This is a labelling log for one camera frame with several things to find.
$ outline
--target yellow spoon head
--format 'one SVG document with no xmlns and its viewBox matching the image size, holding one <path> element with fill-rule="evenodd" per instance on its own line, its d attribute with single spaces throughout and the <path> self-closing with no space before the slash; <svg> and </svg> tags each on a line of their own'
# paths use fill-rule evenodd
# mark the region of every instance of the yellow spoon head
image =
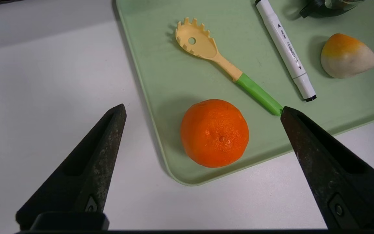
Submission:
<svg viewBox="0 0 374 234">
<path fill-rule="evenodd" d="M 197 19 L 190 23 L 189 18 L 184 19 L 184 24 L 178 22 L 175 29 L 175 38 L 178 44 L 187 52 L 204 59 L 212 59 L 217 53 L 214 38 L 210 31 L 205 31 L 205 25 L 197 25 Z"/>
</svg>

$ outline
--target marker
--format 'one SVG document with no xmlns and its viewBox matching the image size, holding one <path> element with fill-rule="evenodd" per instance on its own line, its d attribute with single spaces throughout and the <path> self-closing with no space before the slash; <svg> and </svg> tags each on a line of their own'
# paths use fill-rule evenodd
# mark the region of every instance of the marker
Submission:
<svg viewBox="0 0 374 234">
<path fill-rule="evenodd" d="M 255 6 L 264 20 L 264 24 L 268 29 L 268 32 L 275 43 L 276 48 L 279 51 L 282 59 L 288 68 L 291 78 L 300 90 L 303 98 L 306 102 L 310 102 L 317 98 L 316 92 L 311 85 L 310 79 L 308 78 L 307 72 L 305 71 L 294 47 L 289 40 L 285 29 L 281 22 L 279 22 L 278 16 L 272 9 L 268 0 L 256 0 Z"/>
</svg>

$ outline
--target green tray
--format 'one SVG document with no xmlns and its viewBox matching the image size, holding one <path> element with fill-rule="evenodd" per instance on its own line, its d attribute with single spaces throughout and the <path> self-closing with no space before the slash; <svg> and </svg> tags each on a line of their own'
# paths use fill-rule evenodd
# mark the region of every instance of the green tray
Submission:
<svg viewBox="0 0 374 234">
<path fill-rule="evenodd" d="M 277 101 L 304 112 L 329 133 L 374 121 L 374 69 L 352 78 L 332 79 L 319 60 L 322 46 L 334 33 L 355 37 L 374 51 L 374 0 L 334 18 L 296 18 L 304 2 L 270 1 L 316 89 L 318 98 L 308 103 L 294 87 L 254 0 L 117 1 L 162 156 L 176 181 L 201 185 L 292 150 L 279 117 L 233 84 L 220 68 L 179 48 L 174 30 L 185 17 L 204 23 L 221 54 Z M 192 161 L 179 135 L 185 111 L 213 98 L 239 108 L 250 132 L 242 158 L 216 169 Z"/>
</svg>

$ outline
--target marker cap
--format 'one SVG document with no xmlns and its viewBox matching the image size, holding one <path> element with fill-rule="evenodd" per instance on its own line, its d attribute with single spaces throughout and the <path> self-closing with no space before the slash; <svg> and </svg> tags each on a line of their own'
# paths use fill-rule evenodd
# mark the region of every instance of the marker cap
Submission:
<svg viewBox="0 0 374 234">
<path fill-rule="evenodd" d="M 312 101 L 316 98 L 316 92 L 314 91 L 314 88 L 311 85 L 307 73 L 295 78 L 294 83 L 297 85 L 298 89 L 301 92 L 301 95 L 303 95 L 303 98 L 307 102 Z"/>
</svg>

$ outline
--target white table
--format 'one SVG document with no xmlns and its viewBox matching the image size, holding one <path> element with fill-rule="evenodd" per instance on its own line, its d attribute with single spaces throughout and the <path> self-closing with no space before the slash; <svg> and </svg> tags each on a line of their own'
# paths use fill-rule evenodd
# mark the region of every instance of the white table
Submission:
<svg viewBox="0 0 374 234">
<path fill-rule="evenodd" d="M 0 233 L 19 230 L 15 212 L 120 103 L 128 118 L 104 210 L 110 229 L 325 228 L 293 153 L 199 187 L 165 173 L 111 5 L 0 6 Z M 337 138 L 374 167 L 374 123 Z"/>
</svg>

